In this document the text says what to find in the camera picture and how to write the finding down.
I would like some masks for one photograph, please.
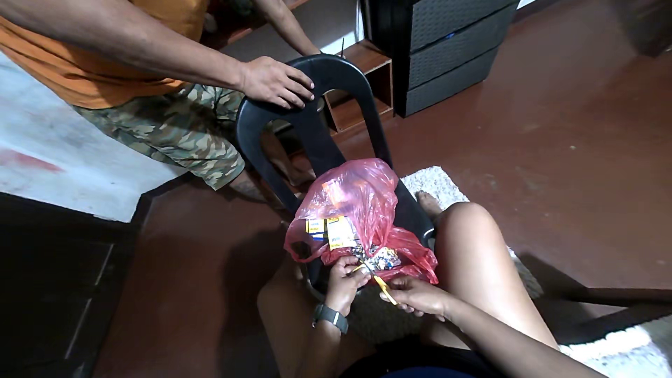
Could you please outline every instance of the red plastic bag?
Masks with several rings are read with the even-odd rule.
[[[326,240],[315,240],[306,232],[307,219],[345,215],[357,230],[367,256],[372,255],[372,245],[396,250],[401,265],[390,270],[377,270],[380,278],[388,280],[404,274],[437,284],[434,253],[423,247],[413,233],[392,224],[397,202],[394,189],[398,181],[394,171],[381,159],[351,160],[330,169],[308,189],[287,230],[285,250],[297,262],[309,262],[320,257],[325,265],[333,264],[342,256],[352,256],[350,247],[330,250]],[[292,247],[301,241],[311,250],[310,257],[305,259],[300,258]]]

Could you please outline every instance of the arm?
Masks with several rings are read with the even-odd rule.
[[[331,268],[325,305],[347,316],[357,289],[364,286],[371,276],[364,270],[349,275],[359,260],[354,256],[342,257]],[[334,377],[341,344],[341,331],[333,324],[320,320],[310,335],[308,346],[301,360],[297,378]]]
[[[392,290],[390,294],[403,309],[417,315],[431,313],[439,320],[448,320],[506,376],[604,378],[597,371],[429,283],[401,277],[392,280],[391,285],[398,290]]]
[[[299,54],[306,56],[320,53],[320,49],[308,39],[294,14],[282,0],[253,0],[253,2],[282,39]]]
[[[164,26],[127,0],[3,0],[0,15],[55,40],[160,77],[242,91],[288,108],[312,81],[263,56],[242,63]]]

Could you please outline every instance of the wristwatch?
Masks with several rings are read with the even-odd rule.
[[[347,319],[343,314],[334,309],[330,309],[321,303],[315,307],[315,314],[312,316],[312,327],[315,328],[318,320],[326,320],[338,327],[342,334],[347,333]]]

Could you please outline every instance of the gray storage drawer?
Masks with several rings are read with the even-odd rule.
[[[409,89],[448,72],[502,43],[515,8],[516,4],[512,4],[459,31],[451,38],[411,55]]]
[[[404,116],[434,105],[479,81],[483,81],[490,73],[495,56],[497,56],[496,48],[408,91]]]
[[[410,51],[447,36],[511,3],[511,0],[420,0],[413,4]]]

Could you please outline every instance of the black plastic chair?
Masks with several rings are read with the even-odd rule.
[[[317,112],[317,99],[332,89],[350,93],[360,105],[376,157],[392,169],[390,150],[374,103],[374,96],[366,76],[352,63],[338,56],[320,54],[304,56],[288,63],[303,71],[315,84],[315,100],[307,102],[303,109],[286,110],[277,105],[243,99],[238,109],[236,134],[241,153],[252,163],[261,177],[270,185],[283,205],[295,213],[301,201],[292,193],[261,150],[260,136],[264,126],[282,119],[294,126],[303,144],[310,164],[317,176],[345,163],[345,158],[334,143],[329,129],[323,126]],[[427,246],[434,227],[406,186],[399,181],[394,191],[398,198],[394,225],[413,232]],[[324,292],[323,265],[319,258],[307,264],[308,279],[318,291]]]

